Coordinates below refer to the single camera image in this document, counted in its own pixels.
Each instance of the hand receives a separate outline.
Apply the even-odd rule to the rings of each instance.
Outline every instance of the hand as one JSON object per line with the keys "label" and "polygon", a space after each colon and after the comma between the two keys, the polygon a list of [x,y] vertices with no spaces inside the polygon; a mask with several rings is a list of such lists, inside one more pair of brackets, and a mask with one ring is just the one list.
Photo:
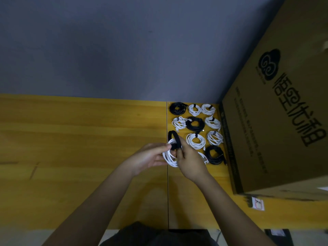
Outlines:
{"label": "hand", "polygon": [[167,165],[162,153],[170,150],[171,144],[149,143],[127,158],[122,164],[132,169],[133,176],[138,175],[143,170],[154,167]]}
{"label": "hand", "polygon": [[182,149],[177,149],[176,151],[178,166],[186,178],[196,183],[210,173],[207,171],[207,167],[200,154],[187,144],[185,139],[181,136],[179,137]]}

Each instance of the person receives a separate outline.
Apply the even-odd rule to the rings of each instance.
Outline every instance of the person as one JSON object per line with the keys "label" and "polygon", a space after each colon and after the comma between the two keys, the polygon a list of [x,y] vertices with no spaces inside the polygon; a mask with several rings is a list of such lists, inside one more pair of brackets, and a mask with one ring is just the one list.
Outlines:
{"label": "person", "polygon": [[[229,246],[275,246],[265,233],[233,202],[207,171],[201,156],[180,137],[176,153],[182,174],[203,193]],[[131,180],[141,171],[164,165],[162,153],[170,144],[147,144],[121,163],[99,187],[50,235],[43,246],[96,246]],[[102,246],[217,245],[209,233],[174,233],[133,223],[104,241]]]}

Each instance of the black logo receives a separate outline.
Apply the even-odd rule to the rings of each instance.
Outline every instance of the black logo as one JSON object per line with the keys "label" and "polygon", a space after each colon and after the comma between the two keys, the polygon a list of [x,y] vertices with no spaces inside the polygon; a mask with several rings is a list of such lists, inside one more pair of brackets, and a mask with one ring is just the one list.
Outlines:
{"label": "black logo", "polygon": [[258,61],[258,66],[264,75],[265,80],[272,80],[278,72],[278,64],[280,61],[279,49],[273,49],[270,52],[265,52]]}

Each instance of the person's left hand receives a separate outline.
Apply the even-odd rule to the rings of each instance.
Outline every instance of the person's left hand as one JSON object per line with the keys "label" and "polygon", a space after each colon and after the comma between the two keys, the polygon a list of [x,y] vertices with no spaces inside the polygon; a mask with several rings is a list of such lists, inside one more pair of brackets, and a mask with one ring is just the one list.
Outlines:
{"label": "person's left hand", "polygon": [[162,153],[171,148],[171,144],[165,143],[149,143],[127,158],[122,164],[132,168],[133,175],[136,176],[143,170],[154,167],[167,165]]}

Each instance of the black object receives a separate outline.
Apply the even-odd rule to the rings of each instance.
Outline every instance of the black object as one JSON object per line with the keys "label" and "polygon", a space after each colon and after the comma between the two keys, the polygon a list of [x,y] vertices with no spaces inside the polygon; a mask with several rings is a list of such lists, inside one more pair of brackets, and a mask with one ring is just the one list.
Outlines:
{"label": "black object", "polygon": [[170,105],[170,112],[173,115],[182,115],[184,112],[186,112],[187,104],[184,104],[182,102],[176,102]]}
{"label": "black object", "polygon": [[294,246],[292,236],[288,229],[282,229],[285,236],[274,236],[271,230],[265,229],[264,232],[277,246]]}
{"label": "black object", "polygon": [[181,149],[180,138],[174,130],[169,131],[169,133],[167,135],[168,141],[170,141],[172,139],[172,135],[174,136],[174,139],[175,139],[176,143],[172,144],[171,150]]}
{"label": "black object", "polygon": [[[219,155],[218,157],[212,157],[210,151],[211,150],[215,150],[215,152],[217,152],[217,154]],[[210,145],[205,149],[205,156],[207,157],[208,161],[212,164],[212,165],[219,165],[221,164],[221,162],[223,161],[224,164],[227,164],[227,161],[223,155],[223,151],[220,147],[215,146],[215,145]]]}
{"label": "black object", "polygon": [[[199,132],[201,132],[204,129],[205,123],[204,123],[203,119],[195,117],[195,116],[190,116],[187,119],[191,120],[191,121],[189,121],[189,120],[186,121],[187,129],[189,129],[191,131],[194,131],[196,134],[199,134]],[[191,123],[194,122],[194,121],[198,122],[197,126],[191,125]]]}

